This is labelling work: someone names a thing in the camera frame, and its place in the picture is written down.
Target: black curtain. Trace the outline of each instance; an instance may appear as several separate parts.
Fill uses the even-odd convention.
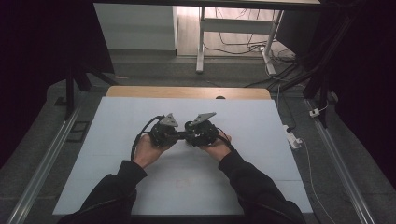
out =
[[[3,0],[0,30],[1,167],[71,66],[114,70],[91,2]]]
[[[339,98],[336,112],[361,140],[394,188],[395,9],[391,1],[366,1],[335,52],[330,77],[330,88]]]

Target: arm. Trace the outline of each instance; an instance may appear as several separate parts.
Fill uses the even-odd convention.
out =
[[[105,176],[80,210],[63,217],[58,223],[129,223],[136,199],[136,185],[147,176],[144,168],[154,163],[169,147],[155,147],[147,134],[142,136],[134,159],[123,161],[116,175]]]
[[[286,201],[274,181],[244,161],[237,151],[231,151],[219,139],[201,149],[219,161],[219,169],[230,179],[250,223],[305,223],[298,206]]]

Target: black device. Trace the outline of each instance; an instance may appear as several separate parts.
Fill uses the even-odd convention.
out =
[[[168,114],[167,116],[162,115],[151,119],[143,128],[142,132],[136,136],[134,144],[132,145],[131,158],[134,157],[134,151],[142,134],[155,119],[158,119],[159,121],[154,124],[148,135],[150,136],[152,143],[157,147],[172,146],[178,140],[186,140],[188,144],[194,147],[208,146],[213,144],[216,139],[220,139],[227,144],[230,150],[234,150],[231,142],[227,138],[219,135],[219,128],[217,128],[208,120],[215,115],[215,112],[199,114],[195,120],[187,121],[185,123],[184,132],[178,132],[176,130],[178,124],[175,121],[172,113]]]

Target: wooden table edge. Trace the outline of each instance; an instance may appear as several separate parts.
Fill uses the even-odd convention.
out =
[[[271,100],[267,89],[258,88],[212,88],[212,87],[158,87],[158,86],[112,86],[106,97],[191,98]]]

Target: black jacket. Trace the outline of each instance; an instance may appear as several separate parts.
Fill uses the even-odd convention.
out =
[[[286,201],[274,181],[233,151],[219,163],[230,179],[249,223],[301,224],[303,215]],[[116,175],[107,175],[93,189],[81,209],[58,223],[130,223],[136,184],[146,172],[132,161],[123,161]]]

